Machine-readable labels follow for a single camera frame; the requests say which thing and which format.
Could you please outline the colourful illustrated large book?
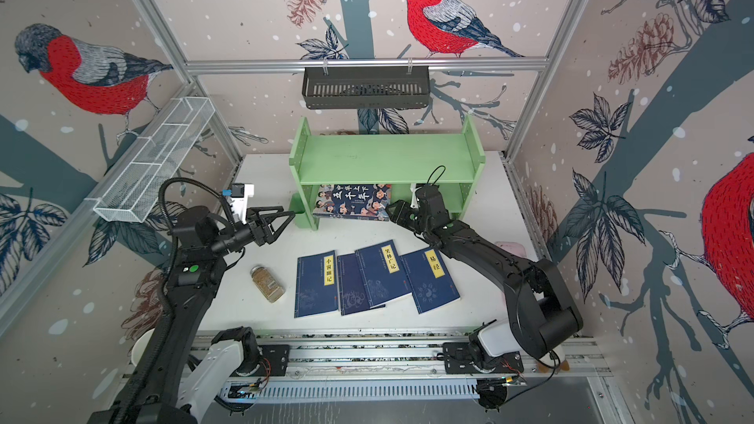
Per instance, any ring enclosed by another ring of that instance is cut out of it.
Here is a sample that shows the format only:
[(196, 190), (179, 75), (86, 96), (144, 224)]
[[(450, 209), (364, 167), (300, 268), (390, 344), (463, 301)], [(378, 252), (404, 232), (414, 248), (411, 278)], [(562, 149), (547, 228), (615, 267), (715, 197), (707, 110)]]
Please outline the colourful illustrated large book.
[(388, 221), (391, 185), (327, 185), (316, 192), (313, 216)]

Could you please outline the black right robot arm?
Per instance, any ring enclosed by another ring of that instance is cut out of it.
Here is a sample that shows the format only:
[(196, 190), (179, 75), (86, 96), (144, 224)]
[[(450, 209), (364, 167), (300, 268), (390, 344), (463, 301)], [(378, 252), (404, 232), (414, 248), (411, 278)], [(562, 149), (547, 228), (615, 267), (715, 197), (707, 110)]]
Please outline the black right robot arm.
[(399, 184), (387, 213), (392, 223), (411, 231), (430, 249), (465, 263), (494, 284), (506, 302), (507, 330), (518, 349), (535, 359), (583, 329), (575, 298), (557, 265), (531, 260), (483, 238), (454, 218), (442, 187), (432, 182)]

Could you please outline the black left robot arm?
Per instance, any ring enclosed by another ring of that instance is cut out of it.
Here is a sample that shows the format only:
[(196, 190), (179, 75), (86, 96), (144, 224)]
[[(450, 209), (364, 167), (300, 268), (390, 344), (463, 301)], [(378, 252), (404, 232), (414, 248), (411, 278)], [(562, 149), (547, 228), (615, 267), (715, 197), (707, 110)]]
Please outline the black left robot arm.
[(253, 388), (261, 390), (286, 371), (288, 353), (261, 349), (249, 327), (217, 333), (198, 362), (192, 361), (192, 344), (232, 267), (226, 256), (243, 254), (252, 243), (275, 243), (295, 212), (262, 206), (234, 215), (223, 194), (197, 183), (219, 201), (223, 212), (194, 206), (172, 215), (165, 194), (179, 182), (178, 177), (166, 180), (157, 196), (173, 241), (170, 266), (157, 289), (162, 316), (125, 387), (110, 408), (90, 416), (91, 423), (198, 423), (230, 378), (251, 378)]

